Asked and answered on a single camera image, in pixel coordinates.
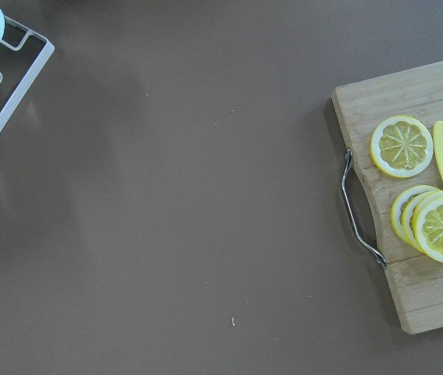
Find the single lemon slice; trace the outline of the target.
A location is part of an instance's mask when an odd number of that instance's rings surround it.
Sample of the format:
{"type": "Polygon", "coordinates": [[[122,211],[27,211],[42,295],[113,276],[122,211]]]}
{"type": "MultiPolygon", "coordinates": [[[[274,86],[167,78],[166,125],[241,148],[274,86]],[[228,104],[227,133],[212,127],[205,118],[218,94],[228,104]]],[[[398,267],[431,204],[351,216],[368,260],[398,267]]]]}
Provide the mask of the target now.
{"type": "Polygon", "coordinates": [[[422,173],[434,154],[430,131],[410,116],[393,116],[382,121],[370,139],[370,155],[383,173],[409,178],[422,173]]]}

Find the stacked lemon slices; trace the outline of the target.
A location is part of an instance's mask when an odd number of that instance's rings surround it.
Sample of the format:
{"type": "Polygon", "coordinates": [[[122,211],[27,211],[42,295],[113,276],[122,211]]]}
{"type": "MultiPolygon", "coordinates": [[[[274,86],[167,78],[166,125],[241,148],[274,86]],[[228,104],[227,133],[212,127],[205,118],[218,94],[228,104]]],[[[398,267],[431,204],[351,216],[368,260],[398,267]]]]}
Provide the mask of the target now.
{"type": "Polygon", "coordinates": [[[391,225],[407,244],[443,263],[443,191],[416,185],[400,193],[391,206],[391,225]]]}

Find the wooden cutting board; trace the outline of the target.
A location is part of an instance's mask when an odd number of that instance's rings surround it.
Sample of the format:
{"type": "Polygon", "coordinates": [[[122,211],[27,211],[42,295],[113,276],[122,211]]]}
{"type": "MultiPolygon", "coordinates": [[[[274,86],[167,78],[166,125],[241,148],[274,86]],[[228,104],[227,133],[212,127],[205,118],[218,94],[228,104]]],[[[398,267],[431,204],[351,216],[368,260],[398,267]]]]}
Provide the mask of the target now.
{"type": "Polygon", "coordinates": [[[443,121],[443,61],[336,87],[332,102],[347,147],[345,169],[356,173],[369,202],[401,328],[408,334],[442,328],[443,263],[395,232],[432,195],[443,195],[437,163],[414,177],[389,176],[373,163],[370,140],[383,120],[396,115],[427,128],[443,121]]]}

